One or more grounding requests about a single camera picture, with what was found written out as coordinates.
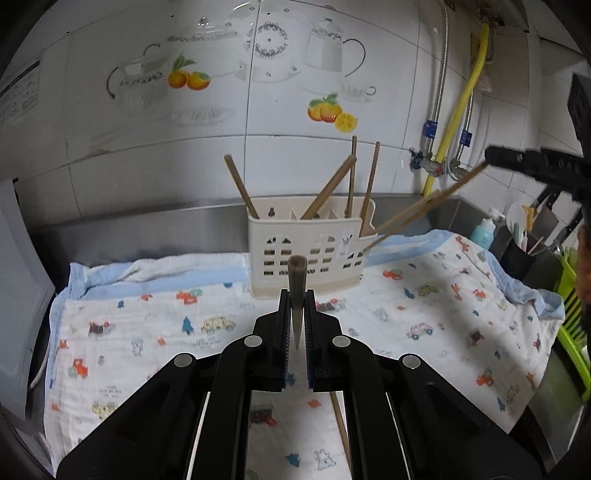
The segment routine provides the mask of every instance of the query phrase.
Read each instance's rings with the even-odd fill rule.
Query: blue bottle
[[[476,245],[480,245],[485,250],[488,250],[492,241],[495,239],[495,222],[489,218],[483,218],[480,225],[478,225],[470,236]]]

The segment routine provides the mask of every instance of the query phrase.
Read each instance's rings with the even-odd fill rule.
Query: printed cloth
[[[495,262],[450,232],[392,237],[372,251],[360,285],[318,296],[317,308],[377,354],[421,356],[508,432],[542,379],[564,307]],[[73,264],[50,315],[54,469],[174,355],[219,353],[276,308],[251,297],[246,255]],[[305,349],[291,345],[287,389],[253,394],[247,478],[347,477],[329,395],[307,388]]]

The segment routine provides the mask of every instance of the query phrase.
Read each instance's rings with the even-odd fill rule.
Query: screw head
[[[407,355],[402,359],[402,364],[411,369],[415,369],[421,366],[421,359],[415,355]]]
[[[174,357],[174,364],[179,367],[188,367],[193,362],[193,358],[188,353],[180,353]]]
[[[251,348],[257,347],[262,343],[262,338],[258,335],[249,335],[244,339],[244,345]]]
[[[333,338],[333,345],[344,348],[351,345],[351,339],[345,335],[337,335],[335,338]]]

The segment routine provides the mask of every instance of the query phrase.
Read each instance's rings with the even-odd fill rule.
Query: green dish rack
[[[560,262],[564,270],[555,290],[564,300],[566,319],[558,330],[558,340],[583,380],[585,388],[583,401],[587,401],[591,397],[591,373],[589,365],[581,353],[583,347],[587,345],[587,335],[580,326],[581,302],[574,289],[577,274],[570,266],[568,252],[560,258]]]

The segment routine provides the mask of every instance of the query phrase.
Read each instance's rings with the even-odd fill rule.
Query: yellow gas hose
[[[447,129],[445,130],[445,135],[443,136],[441,145],[439,145],[439,149],[437,150],[437,155],[435,155],[435,161],[438,163],[441,163],[443,161],[443,157],[445,157],[447,150],[449,150],[449,146],[452,143],[453,136],[456,133],[456,128],[460,123],[460,120],[462,119],[462,115],[466,108],[466,104],[470,99],[470,94],[472,93],[472,90],[476,87],[476,82],[478,82],[478,78],[480,77],[482,69],[484,68],[484,63],[486,60],[486,51],[488,50],[488,32],[488,24],[483,23],[482,31],[480,32],[480,50],[478,51],[476,64],[474,65],[474,69],[470,74],[470,79],[466,84],[466,88],[464,88],[464,91],[462,92],[460,101],[457,103],[456,110],[453,112],[453,117],[447,124]],[[429,175],[427,181],[425,182],[423,195],[429,195],[431,193],[434,182],[435,178]]]

